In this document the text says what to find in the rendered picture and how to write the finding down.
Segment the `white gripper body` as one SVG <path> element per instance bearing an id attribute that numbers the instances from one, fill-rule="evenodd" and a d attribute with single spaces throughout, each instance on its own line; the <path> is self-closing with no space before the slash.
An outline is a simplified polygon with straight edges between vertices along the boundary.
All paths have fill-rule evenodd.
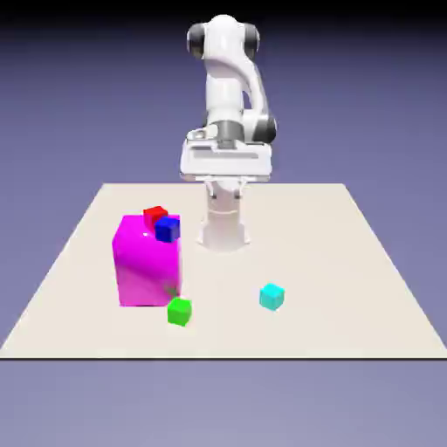
<path id="1" fill-rule="evenodd" d="M 180 175 L 186 181 L 235 177 L 266 182 L 271 174 L 272 147 L 268 144 L 236 141 L 232 149 L 218 148 L 215 140 L 185 140 L 182 144 Z"/>

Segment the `small blue cube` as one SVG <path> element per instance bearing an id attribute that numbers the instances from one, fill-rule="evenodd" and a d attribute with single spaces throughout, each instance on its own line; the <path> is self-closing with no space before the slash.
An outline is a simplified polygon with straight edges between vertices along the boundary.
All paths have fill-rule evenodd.
<path id="1" fill-rule="evenodd" d="M 179 217 L 161 217 L 154 225 L 155 238 L 163 243 L 173 243 L 181 235 Z"/>

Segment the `small red cube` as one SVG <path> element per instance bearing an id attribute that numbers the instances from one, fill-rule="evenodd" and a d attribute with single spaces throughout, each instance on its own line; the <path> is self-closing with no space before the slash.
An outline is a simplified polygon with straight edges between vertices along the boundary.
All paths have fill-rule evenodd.
<path id="1" fill-rule="evenodd" d="M 162 206 L 157 205 L 155 207 L 147 208 L 143 211 L 144 224 L 150 230 L 154 228 L 155 223 L 163 217 L 168 216 L 168 211 Z"/>

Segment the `small cyan cube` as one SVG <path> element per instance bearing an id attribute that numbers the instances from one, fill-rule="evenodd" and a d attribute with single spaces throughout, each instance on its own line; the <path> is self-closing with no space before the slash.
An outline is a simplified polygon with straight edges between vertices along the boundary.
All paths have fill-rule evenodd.
<path id="1" fill-rule="evenodd" d="M 284 299 L 285 289 L 273 283 L 264 285 L 259 292 L 259 304 L 272 311 L 279 309 Z"/>

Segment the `small green cube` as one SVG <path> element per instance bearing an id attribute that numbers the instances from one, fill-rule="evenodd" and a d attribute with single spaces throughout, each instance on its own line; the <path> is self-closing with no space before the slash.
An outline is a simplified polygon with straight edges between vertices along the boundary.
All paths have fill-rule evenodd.
<path id="1" fill-rule="evenodd" d="M 189 299 L 173 298 L 167 306 L 168 323 L 185 327 L 192 315 L 192 304 Z"/>

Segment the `large magenta box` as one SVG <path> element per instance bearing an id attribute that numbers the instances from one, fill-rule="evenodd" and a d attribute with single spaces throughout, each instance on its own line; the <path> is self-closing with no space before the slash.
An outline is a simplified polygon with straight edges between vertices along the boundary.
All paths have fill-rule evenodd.
<path id="1" fill-rule="evenodd" d="M 121 306 L 165 306 L 181 293 L 182 240 L 160 241 L 141 215 L 125 215 L 114 234 Z"/>

